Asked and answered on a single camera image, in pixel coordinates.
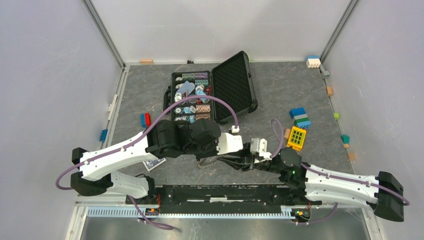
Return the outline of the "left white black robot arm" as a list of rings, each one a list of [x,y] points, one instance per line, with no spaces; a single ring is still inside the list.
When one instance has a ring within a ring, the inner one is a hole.
[[[101,150],[75,148],[72,161],[78,172],[71,175],[70,187],[85,197],[110,192],[151,204],[157,198],[154,180],[148,176],[139,178],[123,174],[120,169],[162,158],[194,155],[201,159],[242,149],[240,135],[222,132],[211,119],[202,118],[193,123],[160,120],[130,139]]]

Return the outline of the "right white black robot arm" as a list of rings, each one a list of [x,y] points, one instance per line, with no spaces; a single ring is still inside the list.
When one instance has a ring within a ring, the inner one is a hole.
[[[403,222],[409,202],[403,187],[389,172],[354,175],[331,171],[302,161],[291,147],[272,156],[269,152],[251,153],[244,148],[235,152],[217,151],[218,160],[235,170],[259,170],[279,175],[287,188],[284,200],[291,205],[338,203],[370,209],[374,215],[392,222]]]

